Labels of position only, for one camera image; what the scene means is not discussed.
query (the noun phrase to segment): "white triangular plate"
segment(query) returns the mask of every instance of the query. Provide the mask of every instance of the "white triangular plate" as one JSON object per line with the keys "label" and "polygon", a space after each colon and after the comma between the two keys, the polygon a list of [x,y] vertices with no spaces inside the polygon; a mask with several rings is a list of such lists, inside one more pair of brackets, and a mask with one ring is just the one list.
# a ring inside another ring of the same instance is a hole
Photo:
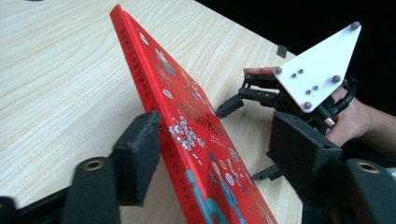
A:
{"label": "white triangular plate", "polygon": [[302,111],[312,112],[341,86],[360,32],[354,22],[280,66],[275,76]]}

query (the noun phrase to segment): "wooden table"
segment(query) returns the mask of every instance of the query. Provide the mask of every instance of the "wooden table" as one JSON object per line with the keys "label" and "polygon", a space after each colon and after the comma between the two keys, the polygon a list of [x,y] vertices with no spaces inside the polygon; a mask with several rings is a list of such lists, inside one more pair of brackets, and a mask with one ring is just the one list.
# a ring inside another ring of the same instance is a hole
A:
{"label": "wooden table", "polygon": [[[191,0],[0,3],[0,195],[18,207],[70,185],[75,166],[108,156],[144,113],[109,12],[131,14],[204,88],[217,108],[245,67],[281,65],[277,45]],[[270,166],[272,108],[256,102],[222,120],[249,171]],[[302,205],[284,177],[256,182],[279,223],[300,223]],[[185,223],[163,161],[144,207],[123,223]]]}

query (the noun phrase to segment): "red cover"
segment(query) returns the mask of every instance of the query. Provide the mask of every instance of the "red cover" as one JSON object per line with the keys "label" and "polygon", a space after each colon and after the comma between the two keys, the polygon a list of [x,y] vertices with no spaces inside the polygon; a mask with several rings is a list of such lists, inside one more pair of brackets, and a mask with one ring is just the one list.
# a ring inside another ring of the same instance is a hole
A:
{"label": "red cover", "polygon": [[116,5],[114,28],[189,223],[276,223],[202,88]]}

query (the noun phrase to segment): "screw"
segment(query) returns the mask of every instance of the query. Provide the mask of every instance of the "screw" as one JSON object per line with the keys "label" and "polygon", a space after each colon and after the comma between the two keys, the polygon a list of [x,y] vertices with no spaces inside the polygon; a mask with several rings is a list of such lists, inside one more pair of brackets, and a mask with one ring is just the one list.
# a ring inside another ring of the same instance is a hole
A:
{"label": "screw", "polygon": [[333,82],[333,83],[337,83],[337,82],[339,82],[339,81],[341,81],[341,77],[340,77],[340,76],[337,76],[337,75],[336,75],[336,76],[333,76],[333,77],[332,77],[332,82]]}
{"label": "screw", "polygon": [[305,109],[310,109],[311,107],[312,107],[311,102],[305,102],[305,104],[304,104]]}
{"label": "screw", "polygon": [[279,75],[282,73],[282,68],[281,67],[277,67],[274,71],[275,75]]}
{"label": "screw", "polygon": [[334,120],[332,120],[332,118],[326,118],[324,120],[324,123],[327,125],[327,127],[331,128],[332,126],[335,125]]}
{"label": "screw", "polygon": [[105,165],[104,161],[97,160],[97,161],[88,161],[87,163],[84,164],[84,170],[85,171],[93,171],[102,168],[102,166]]}

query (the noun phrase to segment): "black bracket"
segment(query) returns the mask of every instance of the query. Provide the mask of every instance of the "black bracket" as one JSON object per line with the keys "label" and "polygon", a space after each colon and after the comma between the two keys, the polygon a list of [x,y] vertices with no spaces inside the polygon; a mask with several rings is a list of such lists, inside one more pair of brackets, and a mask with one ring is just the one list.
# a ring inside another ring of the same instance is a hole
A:
{"label": "black bracket", "polygon": [[108,158],[81,162],[70,187],[17,209],[0,197],[0,223],[120,223],[119,205],[143,206],[160,159],[161,116],[136,117]]}
{"label": "black bracket", "polygon": [[270,180],[275,180],[278,177],[281,177],[283,174],[282,172],[279,170],[279,168],[277,167],[276,164],[258,172],[257,174],[255,174],[252,178],[254,180],[263,180],[266,178],[269,178]]}
{"label": "black bracket", "polygon": [[331,208],[340,223],[396,223],[395,178],[381,165],[343,152],[303,120],[274,113],[267,155],[305,208]]}
{"label": "black bracket", "polygon": [[219,106],[216,111],[217,116],[221,119],[227,117],[244,105],[242,102],[244,99],[257,101],[263,106],[273,107],[276,101],[276,92],[255,90],[252,89],[252,87],[257,86],[264,89],[277,89],[277,84],[278,81],[273,76],[245,74],[242,87],[235,96]]}

